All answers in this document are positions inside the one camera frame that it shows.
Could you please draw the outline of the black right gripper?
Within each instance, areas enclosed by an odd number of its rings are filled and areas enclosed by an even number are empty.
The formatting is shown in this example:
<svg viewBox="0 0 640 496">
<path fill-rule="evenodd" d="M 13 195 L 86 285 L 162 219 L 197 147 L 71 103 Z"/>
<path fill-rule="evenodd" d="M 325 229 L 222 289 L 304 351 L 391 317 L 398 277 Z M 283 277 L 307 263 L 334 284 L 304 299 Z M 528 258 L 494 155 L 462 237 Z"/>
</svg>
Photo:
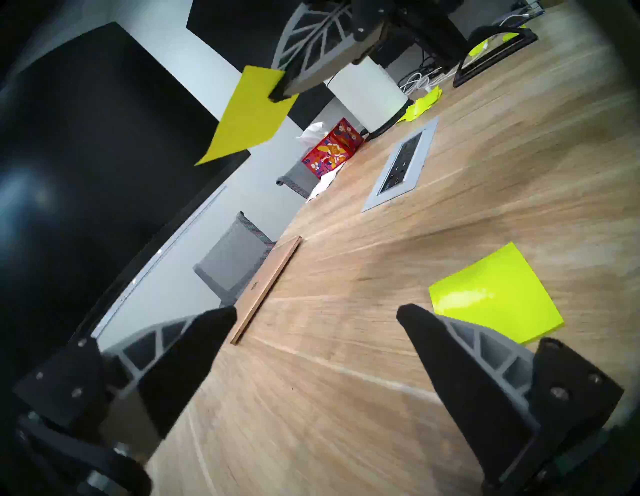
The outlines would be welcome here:
<svg viewBox="0 0 640 496">
<path fill-rule="evenodd" d="M 279 103 L 360 63 L 389 32 L 397 31 L 439 63 L 458 63 L 467 39 L 438 1 L 309 1 L 285 25 L 272 68 L 283 72 L 269 94 Z"/>
</svg>

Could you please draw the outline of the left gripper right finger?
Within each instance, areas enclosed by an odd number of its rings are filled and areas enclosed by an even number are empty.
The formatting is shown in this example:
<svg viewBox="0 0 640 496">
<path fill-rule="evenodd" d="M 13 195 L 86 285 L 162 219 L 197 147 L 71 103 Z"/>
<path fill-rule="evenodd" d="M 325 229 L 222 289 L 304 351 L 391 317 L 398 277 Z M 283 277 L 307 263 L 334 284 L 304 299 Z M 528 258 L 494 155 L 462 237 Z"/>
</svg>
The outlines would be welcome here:
<svg viewBox="0 0 640 496">
<path fill-rule="evenodd" d="M 535 352 L 415 304 L 396 318 L 478 461 L 482 489 L 606 489 L 620 460 L 606 422 L 623 388 L 556 338 Z"/>
</svg>

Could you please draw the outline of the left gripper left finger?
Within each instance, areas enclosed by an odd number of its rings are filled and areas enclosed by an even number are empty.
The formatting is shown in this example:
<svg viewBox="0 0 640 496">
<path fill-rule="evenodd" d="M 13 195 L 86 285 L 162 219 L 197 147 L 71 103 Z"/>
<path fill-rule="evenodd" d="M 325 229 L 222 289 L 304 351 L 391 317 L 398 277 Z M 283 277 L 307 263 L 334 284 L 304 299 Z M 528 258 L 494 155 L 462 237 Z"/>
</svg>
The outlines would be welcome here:
<svg viewBox="0 0 640 496">
<path fill-rule="evenodd" d="M 102 349 L 72 339 L 14 386 L 45 423 L 77 439 L 124 446 L 147 463 L 209 374 L 236 323 L 233 306 L 153 324 Z"/>
</svg>

